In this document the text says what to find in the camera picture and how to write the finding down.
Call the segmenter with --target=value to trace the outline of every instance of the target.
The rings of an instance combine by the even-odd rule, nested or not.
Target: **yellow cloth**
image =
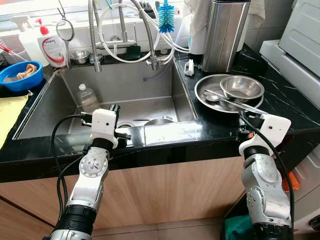
[[[0,98],[0,149],[4,145],[8,133],[15,125],[27,100],[28,95]]]

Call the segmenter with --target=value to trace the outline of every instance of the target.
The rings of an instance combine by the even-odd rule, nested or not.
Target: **black cable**
[[[81,155],[80,157],[78,157],[76,160],[74,160],[73,162],[71,162],[68,166],[66,166],[60,173],[57,181],[56,181],[56,187],[59,188],[60,187],[60,182],[61,182],[61,179],[64,179],[64,175],[65,175],[65,172],[68,168],[70,168],[73,164],[75,164],[76,162],[80,161],[81,159],[83,158],[83,155]],[[63,209],[60,208],[60,212],[59,212],[59,218],[58,218],[58,222],[60,221],[61,217],[62,217],[62,214],[63,214]]]
[[[249,120],[245,117],[244,114],[240,113],[240,118],[260,137],[262,138],[263,141],[265,141],[265,143],[271,148],[271,150],[273,151],[274,155],[276,156],[276,158],[278,159],[279,163],[280,163],[280,167],[282,170],[282,174],[284,175],[285,179],[288,182],[288,186],[289,186],[289,193],[290,193],[290,216],[291,216],[291,224],[292,224],[292,229],[294,228],[294,217],[295,217],[295,195],[294,195],[294,189],[292,187],[292,183],[291,180],[289,178],[288,172],[286,170],[285,164],[283,162],[283,160],[281,159],[278,151],[276,150],[276,148],[272,145],[272,143],[257,129],[255,128],[255,126],[253,126],[251,124],[251,122],[249,122]]]
[[[56,167],[58,169],[59,175],[61,174],[62,170],[61,170],[61,166],[59,164],[59,160],[58,160],[57,153],[56,153],[56,150],[55,150],[55,136],[56,136],[56,132],[57,132],[59,126],[64,121],[66,121],[68,119],[73,119],[73,118],[81,118],[81,117],[80,117],[80,115],[70,115],[70,116],[67,116],[67,117],[61,119],[55,125],[55,127],[54,127],[54,129],[52,131],[52,135],[51,135],[51,152],[53,154],[53,158],[55,160],[55,164],[56,164]],[[63,199],[62,199],[62,196],[61,196],[61,190],[60,190],[60,186],[59,185],[56,186],[56,192],[57,192],[57,195],[58,195],[60,212],[63,212],[64,206],[67,204],[67,201],[68,201],[68,190],[67,190],[67,185],[66,185],[65,178],[63,176],[61,178],[61,181],[62,181],[62,188],[63,188],[63,194],[64,194],[64,204],[63,204]]]

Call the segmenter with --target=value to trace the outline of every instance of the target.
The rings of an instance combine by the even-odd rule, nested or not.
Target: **sink drain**
[[[124,128],[132,128],[132,127],[135,127],[136,125],[134,125],[133,123],[131,123],[131,122],[120,122],[117,126],[116,126],[116,128],[117,129],[124,129]]]

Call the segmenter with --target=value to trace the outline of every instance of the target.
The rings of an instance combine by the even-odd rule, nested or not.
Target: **stainless steel sink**
[[[120,105],[118,124],[142,126],[146,121],[134,120],[164,116],[174,122],[197,119],[175,64],[158,71],[152,71],[144,62],[103,65],[102,70],[95,72],[92,66],[82,66],[56,71],[14,139],[50,136],[60,119],[80,113],[77,92],[81,83],[95,91],[101,108]],[[70,120],[61,125],[57,134],[89,131],[89,127],[81,126],[80,120]]]

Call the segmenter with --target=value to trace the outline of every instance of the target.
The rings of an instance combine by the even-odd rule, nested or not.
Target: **plastic bottle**
[[[49,65],[46,57],[43,55],[38,45],[37,37],[40,37],[41,34],[39,30],[35,29],[30,23],[29,16],[14,16],[12,17],[12,21],[18,25],[21,31],[19,34],[19,40],[30,59],[41,62],[44,67]]]
[[[54,29],[51,29],[51,32],[49,32],[49,29],[42,25],[41,19],[38,19],[37,22],[41,25],[40,32],[42,36],[38,38],[41,52],[51,66],[55,68],[64,67],[66,65],[66,48],[64,42]]]
[[[91,88],[87,88],[84,83],[79,85],[78,98],[83,111],[91,114],[94,110],[99,109],[99,103],[95,92]]]

